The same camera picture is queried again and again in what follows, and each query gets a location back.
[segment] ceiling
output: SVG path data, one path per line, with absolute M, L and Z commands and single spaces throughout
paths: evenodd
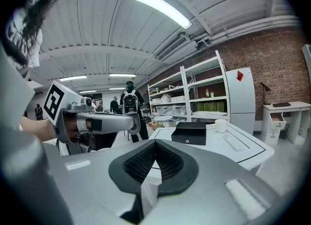
M 129 80 L 111 78 L 110 73 L 134 73 L 133 82 L 139 85 L 171 65 L 157 56 L 180 32 L 190 38 L 206 33 L 213 38 L 224 28 L 294 14 L 286 0 L 165 1 L 193 25 L 184 30 L 135 0 L 57 1 L 42 27 L 40 67 L 31 79 L 48 87 L 52 80 L 85 74 L 87 79 L 62 84 L 75 91 L 105 91 Z

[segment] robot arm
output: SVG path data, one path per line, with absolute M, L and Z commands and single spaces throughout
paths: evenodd
M 79 150 L 80 153 L 89 152 L 92 149 L 95 135 L 111 134 L 124 130 L 130 134 L 136 134 L 140 130 L 138 115 L 96 113 L 93 111 L 90 98 L 82 97 L 56 81 L 53 81 L 49 89 L 43 112 L 54 125 L 59 141 L 67 144 L 68 149 L 76 142 L 73 142 L 68 136 L 65 116 L 72 116 L 77 119 L 77 140 L 81 149 Z M 87 127 L 87 121 L 91 122 L 91 129 Z

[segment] black box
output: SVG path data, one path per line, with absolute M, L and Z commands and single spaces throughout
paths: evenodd
M 206 145 L 205 122 L 180 122 L 172 134 L 172 141 L 191 145 Z

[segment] hand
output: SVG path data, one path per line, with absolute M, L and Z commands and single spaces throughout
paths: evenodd
M 68 137 L 73 143 L 76 143 L 78 141 L 78 127 L 77 127 L 77 117 L 73 113 L 66 113 L 64 115 L 64 125 L 68 134 Z M 88 129 L 91 129 L 92 121 L 86 120 L 86 127 Z

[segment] white table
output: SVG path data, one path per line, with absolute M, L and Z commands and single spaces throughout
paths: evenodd
M 154 117 L 154 120 L 159 122 L 159 121 L 168 121 L 172 118 L 173 118 L 173 116 L 171 116 L 171 115 L 164 115 L 164 116 L 156 116 L 156 117 Z
M 271 158 L 274 154 L 274 149 L 263 143 L 261 140 L 255 138 L 249 133 L 241 130 L 240 128 L 228 123 L 227 131 L 225 133 L 217 133 L 215 131 L 215 125 L 207 125 L 206 127 L 206 145 L 189 145 L 222 154 L 234 162 L 238 163 L 242 167 L 256 174 L 259 172 L 260 166 L 267 159 Z M 149 137 L 149 139 L 166 139 L 172 140 L 171 135 L 175 128 L 158 128 Z M 225 134 L 231 134 L 239 139 L 243 144 L 244 148 L 242 151 L 235 151 L 223 138 Z M 158 164 L 155 162 L 152 166 L 152 170 L 148 174 L 149 177 L 161 178 L 161 172 Z
M 279 123 L 283 127 L 286 121 L 272 121 L 271 114 L 291 113 L 291 122 L 289 124 L 287 137 L 293 144 L 303 144 L 307 137 L 307 131 L 310 121 L 311 104 L 303 102 L 289 102 L 290 106 L 273 107 L 273 105 L 263 105 L 263 120 L 261 130 L 261 140 L 268 144 L 276 144 L 280 130 L 275 130 L 273 123 Z

